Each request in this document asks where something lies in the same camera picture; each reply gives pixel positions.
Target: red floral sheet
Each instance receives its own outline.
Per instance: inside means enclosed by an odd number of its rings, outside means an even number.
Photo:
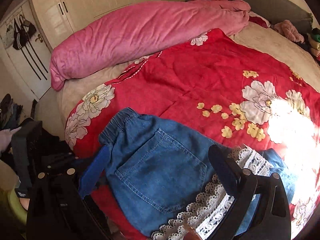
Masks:
[[[320,94],[284,63],[221,30],[142,57],[85,95],[66,125],[74,152],[92,156],[98,135],[125,107],[173,119],[229,147],[275,149],[299,176],[290,204],[292,238],[318,205]],[[92,196],[128,239],[146,239],[107,186]]]

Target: white lace trim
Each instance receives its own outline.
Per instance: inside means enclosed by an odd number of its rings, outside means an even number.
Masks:
[[[229,157],[242,169],[248,168],[256,175],[268,176],[270,168],[273,168],[265,158],[247,146],[244,149],[234,149]],[[205,192],[197,195],[196,202],[190,203],[186,211],[179,213],[176,219],[170,219],[167,225],[161,226],[159,231],[152,234],[151,239],[182,240],[187,233],[182,225],[187,223],[196,228],[197,233],[205,240],[220,223],[233,200],[214,174],[212,182],[206,185]]]

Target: denim pocket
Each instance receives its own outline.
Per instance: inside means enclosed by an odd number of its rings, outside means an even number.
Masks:
[[[162,213],[179,211],[202,190],[207,166],[161,129],[115,172]]]

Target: elastic waistband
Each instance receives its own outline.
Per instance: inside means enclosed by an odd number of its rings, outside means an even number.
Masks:
[[[130,118],[138,116],[140,114],[129,107],[120,110],[99,135],[99,143],[101,145],[114,145],[119,133],[124,131],[125,123]]]

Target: metal screw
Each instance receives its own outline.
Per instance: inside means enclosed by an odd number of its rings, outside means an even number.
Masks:
[[[75,170],[74,168],[71,168],[71,169],[67,170],[67,174],[68,174],[68,175],[72,175],[72,174],[74,174],[75,172],[76,172],[76,170]]]
[[[280,175],[278,173],[274,173],[272,174],[272,176],[275,178],[275,179],[279,179],[280,178]]]
[[[249,169],[243,169],[242,170],[242,173],[244,174],[244,175],[250,175],[251,174],[251,171],[249,170]]]
[[[45,176],[44,172],[41,172],[41,173],[38,174],[38,178],[39,179],[42,179],[44,176]]]

